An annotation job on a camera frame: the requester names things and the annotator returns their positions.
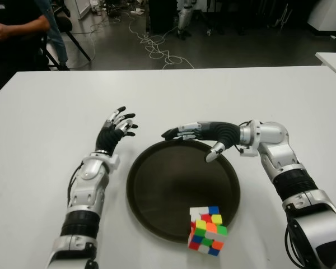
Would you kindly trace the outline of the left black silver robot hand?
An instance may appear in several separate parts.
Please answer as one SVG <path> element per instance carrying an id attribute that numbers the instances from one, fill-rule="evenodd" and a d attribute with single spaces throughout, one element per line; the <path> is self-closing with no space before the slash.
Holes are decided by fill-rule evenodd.
<path id="1" fill-rule="evenodd" d="M 135 136 L 136 134 L 131 129 L 137 129 L 138 126 L 133 123 L 132 119 L 136 116 L 135 113 L 122 115 L 126 110 L 122 106 L 108 116 L 96 139 L 95 151 L 103 152 L 111 156 L 118 142 L 126 136 Z"/>

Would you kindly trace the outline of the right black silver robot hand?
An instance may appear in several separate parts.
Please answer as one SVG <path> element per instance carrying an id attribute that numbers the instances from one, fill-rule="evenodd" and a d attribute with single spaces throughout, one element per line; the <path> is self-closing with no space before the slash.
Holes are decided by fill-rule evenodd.
<path id="1" fill-rule="evenodd" d="M 212 162 L 225 150 L 240 144 L 240 127 L 226 122 L 193 122 L 180 125 L 164 132 L 161 137 L 168 140 L 200 140 L 216 143 L 206 152 L 204 160 Z"/>

